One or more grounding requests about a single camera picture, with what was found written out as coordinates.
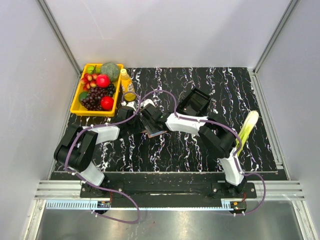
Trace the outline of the pink leather card holder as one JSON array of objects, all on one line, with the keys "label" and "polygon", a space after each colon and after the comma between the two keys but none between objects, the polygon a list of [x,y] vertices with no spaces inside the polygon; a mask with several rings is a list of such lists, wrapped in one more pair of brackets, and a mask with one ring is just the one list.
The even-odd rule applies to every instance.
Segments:
[{"label": "pink leather card holder", "polygon": [[155,123],[152,123],[144,118],[140,120],[143,126],[142,133],[147,133],[149,138],[153,138],[159,135],[166,133],[166,130],[163,130],[160,126],[157,126]]}]

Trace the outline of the black card box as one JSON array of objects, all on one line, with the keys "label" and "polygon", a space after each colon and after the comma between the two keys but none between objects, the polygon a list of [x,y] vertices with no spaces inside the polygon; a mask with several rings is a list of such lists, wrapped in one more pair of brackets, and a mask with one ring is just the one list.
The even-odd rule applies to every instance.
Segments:
[{"label": "black card box", "polygon": [[203,117],[207,114],[210,99],[208,94],[194,88],[179,102],[176,112],[187,116]]}]

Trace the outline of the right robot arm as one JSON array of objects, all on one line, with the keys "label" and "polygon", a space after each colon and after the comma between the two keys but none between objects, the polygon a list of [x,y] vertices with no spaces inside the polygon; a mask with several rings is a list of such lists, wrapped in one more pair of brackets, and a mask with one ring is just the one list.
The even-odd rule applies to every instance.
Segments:
[{"label": "right robot arm", "polygon": [[207,116],[163,113],[150,100],[142,104],[141,119],[151,136],[163,132],[183,132],[200,137],[208,151],[219,160],[225,173],[227,192],[239,198],[246,191],[247,180],[237,155],[236,134],[229,127]]}]

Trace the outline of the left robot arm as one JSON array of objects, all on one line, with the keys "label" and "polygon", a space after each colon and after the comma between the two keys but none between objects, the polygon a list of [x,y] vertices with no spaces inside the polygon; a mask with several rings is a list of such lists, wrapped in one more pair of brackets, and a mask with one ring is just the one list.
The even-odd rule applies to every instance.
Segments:
[{"label": "left robot arm", "polygon": [[122,106],[109,122],[81,127],[73,124],[67,127],[54,151],[54,159],[64,165],[65,171],[78,174],[82,180],[91,183],[91,192],[98,198],[107,195],[109,186],[105,175],[92,162],[96,145],[123,138],[129,131],[141,131],[137,109]]}]

